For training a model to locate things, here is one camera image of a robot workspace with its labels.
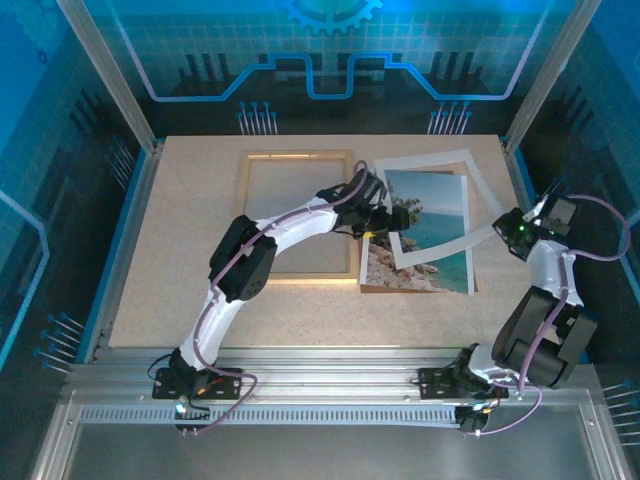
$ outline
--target speckled tabletop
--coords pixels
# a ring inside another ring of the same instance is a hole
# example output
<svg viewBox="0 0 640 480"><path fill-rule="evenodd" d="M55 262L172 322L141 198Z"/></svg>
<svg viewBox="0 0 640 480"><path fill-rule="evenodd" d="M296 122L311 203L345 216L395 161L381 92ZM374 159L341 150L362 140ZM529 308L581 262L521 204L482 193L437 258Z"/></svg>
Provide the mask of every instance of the speckled tabletop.
<svg viewBox="0 0 640 480"><path fill-rule="evenodd" d="M174 347L188 335L207 291L209 257L234 216L243 152L352 150L357 159L373 162L462 148L471 151L504 208L515 206L495 135L167 138L110 345ZM474 213L483 209L476 205L472 187L469 198L472 226L488 220ZM474 297L361 294L358 285L269 285L240 310L224 345L492 343L529 288L528 269L496 236L473 248L473 263L478 288Z"/></svg>

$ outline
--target wooden picture frame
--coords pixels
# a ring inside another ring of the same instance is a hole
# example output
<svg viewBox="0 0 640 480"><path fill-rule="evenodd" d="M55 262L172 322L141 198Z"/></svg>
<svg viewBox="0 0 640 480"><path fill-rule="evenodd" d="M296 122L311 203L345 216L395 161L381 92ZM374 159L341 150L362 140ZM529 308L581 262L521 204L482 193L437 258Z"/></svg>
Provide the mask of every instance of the wooden picture frame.
<svg viewBox="0 0 640 480"><path fill-rule="evenodd" d="M349 182L353 177L355 165L354 155L345 150L308 150L308 151L263 151L246 152L243 154L240 176L237 187L235 215L243 215L247 206L251 169L254 162L310 162L310 161L341 161L343 163L343 182ZM312 198L316 192L309 192ZM357 284L359 276L359 246L357 240L344 235L346 248L344 272L272 272L269 284L289 285L335 285Z"/></svg>

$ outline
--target coastal photo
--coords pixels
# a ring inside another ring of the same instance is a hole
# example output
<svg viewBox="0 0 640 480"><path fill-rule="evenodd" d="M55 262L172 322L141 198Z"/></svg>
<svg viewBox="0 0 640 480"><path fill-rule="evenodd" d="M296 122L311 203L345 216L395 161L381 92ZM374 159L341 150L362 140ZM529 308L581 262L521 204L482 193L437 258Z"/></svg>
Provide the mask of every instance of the coastal photo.
<svg viewBox="0 0 640 480"><path fill-rule="evenodd" d="M385 170L393 205L407 208L411 227L400 232L403 253L462 237L469 229L467 179L463 175L417 170ZM428 263L396 269L388 234L363 245L361 283L426 292L474 292L471 249Z"/></svg>

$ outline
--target beige work surface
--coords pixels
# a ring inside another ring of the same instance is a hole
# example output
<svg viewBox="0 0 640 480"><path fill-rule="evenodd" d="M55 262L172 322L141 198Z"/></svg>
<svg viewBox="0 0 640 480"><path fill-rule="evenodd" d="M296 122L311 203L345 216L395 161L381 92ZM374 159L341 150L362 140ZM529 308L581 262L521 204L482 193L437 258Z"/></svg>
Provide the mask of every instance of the beige work surface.
<svg viewBox="0 0 640 480"><path fill-rule="evenodd" d="M243 152L353 150L356 159L372 162L461 148L471 151L504 208L515 206L495 135L167 138L110 345L174 347L189 334L207 291L209 257L233 219ZM358 285L269 285L240 310L224 345L492 343L529 287L528 269L497 236L473 248L473 263L474 297L361 294Z"/></svg>

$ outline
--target purple cable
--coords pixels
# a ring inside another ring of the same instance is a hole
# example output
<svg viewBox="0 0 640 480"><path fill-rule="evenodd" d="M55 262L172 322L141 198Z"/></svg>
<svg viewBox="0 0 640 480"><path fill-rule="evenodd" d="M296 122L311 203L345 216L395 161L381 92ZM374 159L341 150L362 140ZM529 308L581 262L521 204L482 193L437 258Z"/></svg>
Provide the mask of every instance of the purple cable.
<svg viewBox="0 0 640 480"><path fill-rule="evenodd" d="M513 388L514 385L509 385L507 383L498 383L498 382L493 382L493 384L496 387L502 387L502 388ZM509 430L510 428L515 427L516 425L524 422L527 418L529 418L531 415L533 415L533 412L535 412L538 407L540 406L540 404L542 403L542 389L536 385L526 385L527 388L532 388L537 390L538 392L538 398L536 398L535 403L533 404L533 406L529 409L529 411L527 413L525 413L523 416L521 416L520 418L514 420L511 423L507 423L506 425L493 429L493 430L489 430L489 431L482 431L478 433L478 436L480 437L484 437L485 435L493 435L494 433L502 433L505 430Z"/></svg>
<svg viewBox="0 0 640 480"><path fill-rule="evenodd" d="M595 202L599 205L602 205L607 210L609 210L613 215L616 216L616 218L618 218L618 220L620 220L620 223L622 223L625 245L623 248L620 249L620 251L616 255L612 255L608 257L602 256L602 255L596 255L590 252L585 252L583 250L568 250L565 253L565 255L580 255L582 257L590 258L592 260L597 260L600 262L613 262L615 260L619 260L620 258L622 258L627 253L627 251L629 250L629 247L631 246L631 228L629 226L629 222L627 222L624 216L618 210L616 210L611 204L605 202L604 200L598 197L594 197L591 195L578 195L578 194L567 195L567 197L574 200L587 200L590 202ZM529 372L529 367L531 366L533 356L538 350L538 347L540 346L542 339L547 333L547 330L551 328L551 325L553 325L553 322L556 320L556 318L558 318L558 315L560 315L560 312L562 311L564 306L567 304L567 298L569 298L569 291L568 291L569 282L567 280L567 272L565 270L564 260L562 256L560 256L560 258L558 259L558 263L560 265L560 282L561 282L560 288L562 289L562 293L560 294L560 301L555 306L555 308L551 311L549 316L546 318L546 320L542 324L542 327L540 328L540 330L534 337L533 341L531 342L531 346L529 347L529 350L527 350L527 354L524 358L524 361L522 362L522 367L520 368L520 378L518 379L518 392L520 392L520 395L524 394L524 386L527 379L527 373Z"/></svg>
<svg viewBox="0 0 640 480"><path fill-rule="evenodd" d="M362 165L363 169L365 170L368 168L367 163L364 160L360 160L353 167L354 174L358 172L358 167L360 165ZM233 413L240 405L242 405L251 396L251 394L255 391L256 386L258 385L258 377L256 377L255 375L252 375L250 373L228 372L226 370L216 368L213 365L210 365L200 353L200 349L198 348L198 339L200 336L200 329L202 328L202 324L204 323L204 320L207 318L207 315L213 308L214 302L216 300L214 288L218 285L220 280L222 280L222 278L229 272L229 270L233 268L233 266L238 262L238 260L240 260L242 255L244 255L247 251L249 251L249 249L253 246L253 244L260 239L260 237L264 236L267 232L277 227L282 222L285 222L286 220L289 220L290 218L293 218L295 216L302 215L302 214L309 214L311 212L316 212L318 210L328 210L330 208L333 208L338 205L342 205L345 202L348 202L364 186L366 179L367 179L367 175L366 174L362 175L362 178L360 179L358 186L351 193L347 194L344 198L341 198L340 200L337 200L332 203L328 203L326 205L315 205L309 208L307 207L300 208L298 210L294 210L293 212L289 212L283 215L282 217L278 218L277 220L275 220L273 223L270 223L269 225L264 227L262 230L260 230L258 233L256 233L253 237L251 237L251 239L247 243L245 243L240 248L240 250L238 250L238 252L231 258L231 260L229 260L229 263L227 263L227 265L222 270L220 270L220 273L218 273L218 275L216 275L216 277L211 281L211 286L209 287L209 289L211 290L212 293L214 293L214 298L204 308L204 310L200 314L200 318L198 319L198 322L196 323L196 328L193 333L193 352L195 353L196 358L200 361L200 363L202 363L202 365L204 365L205 368L207 368L208 370L221 376L234 377L234 378L248 378L252 380L253 383L251 384L251 387L249 387L249 390L247 390L247 393L245 393L242 397L240 397L240 399L236 403L234 403L229 408L229 410L227 410L223 415L218 417L213 423L210 423L206 427L199 428L198 430L194 429L193 430L194 435L197 434L197 432L205 432L215 427L216 425L219 425L224 420L229 418L229 415L231 415L231 413Z"/></svg>

